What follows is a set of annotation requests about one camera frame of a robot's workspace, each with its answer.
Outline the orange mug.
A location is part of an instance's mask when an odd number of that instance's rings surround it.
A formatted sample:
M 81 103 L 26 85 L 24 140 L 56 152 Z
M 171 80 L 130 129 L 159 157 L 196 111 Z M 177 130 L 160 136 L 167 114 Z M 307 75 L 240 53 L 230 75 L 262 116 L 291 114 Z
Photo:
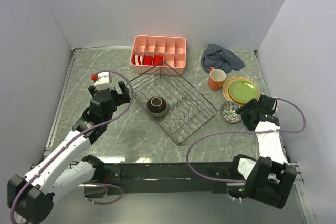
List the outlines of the orange mug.
M 226 73 L 223 70 L 210 67 L 208 87 L 211 90 L 216 91 L 221 89 L 225 82 L 225 79 L 226 79 Z

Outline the pink patterned bowl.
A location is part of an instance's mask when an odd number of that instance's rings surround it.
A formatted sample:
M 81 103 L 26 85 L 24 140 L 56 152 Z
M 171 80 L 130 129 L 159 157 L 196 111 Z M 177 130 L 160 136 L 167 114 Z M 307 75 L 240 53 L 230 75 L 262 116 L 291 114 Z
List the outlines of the pink patterned bowl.
M 239 108 L 238 103 L 226 101 L 220 106 L 219 112 L 225 122 L 235 124 L 242 120 L 241 116 L 236 113 Z

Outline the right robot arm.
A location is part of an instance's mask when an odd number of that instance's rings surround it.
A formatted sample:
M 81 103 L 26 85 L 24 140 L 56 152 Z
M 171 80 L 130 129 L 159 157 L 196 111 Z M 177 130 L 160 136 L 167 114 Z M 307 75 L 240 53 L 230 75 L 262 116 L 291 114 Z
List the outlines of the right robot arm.
M 290 167 L 282 150 L 280 123 L 274 116 L 277 108 L 275 98 L 261 95 L 236 110 L 243 125 L 255 131 L 259 144 L 259 158 L 239 154 L 230 168 L 231 178 L 245 179 L 241 192 L 244 197 L 283 208 L 296 178 L 296 170 Z

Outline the black bowl gold rim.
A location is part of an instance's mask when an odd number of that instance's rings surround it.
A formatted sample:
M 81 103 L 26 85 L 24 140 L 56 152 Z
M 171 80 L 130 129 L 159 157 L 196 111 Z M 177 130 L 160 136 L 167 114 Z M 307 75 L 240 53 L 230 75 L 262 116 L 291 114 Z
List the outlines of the black bowl gold rim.
M 146 110 L 149 115 L 155 119 L 163 118 L 169 111 L 170 106 L 166 100 L 160 96 L 154 96 L 148 99 Z

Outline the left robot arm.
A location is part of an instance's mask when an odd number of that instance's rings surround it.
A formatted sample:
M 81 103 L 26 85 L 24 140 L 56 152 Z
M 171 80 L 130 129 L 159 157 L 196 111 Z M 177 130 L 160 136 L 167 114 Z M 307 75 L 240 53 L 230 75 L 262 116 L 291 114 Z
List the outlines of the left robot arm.
M 90 104 L 62 143 L 34 169 L 22 177 L 14 175 L 8 181 L 7 205 L 12 223 L 16 223 L 16 215 L 26 223 L 43 222 L 54 204 L 80 184 L 109 186 L 106 165 L 99 158 L 88 155 L 75 167 L 70 165 L 116 120 L 113 114 L 119 106 L 131 105 L 132 85 L 123 81 L 118 85 L 120 93 L 107 82 L 90 86 Z

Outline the tan wooden plate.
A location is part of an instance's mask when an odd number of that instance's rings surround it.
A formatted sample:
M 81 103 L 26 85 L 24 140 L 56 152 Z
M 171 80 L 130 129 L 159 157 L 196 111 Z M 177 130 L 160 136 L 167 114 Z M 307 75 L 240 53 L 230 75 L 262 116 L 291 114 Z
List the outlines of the tan wooden plate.
M 227 101 L 244 105 L 253 98 L 259 100 L 260 92 L 251 80 L 244 77 L 232 77 L 224 82 L 223 95 Z

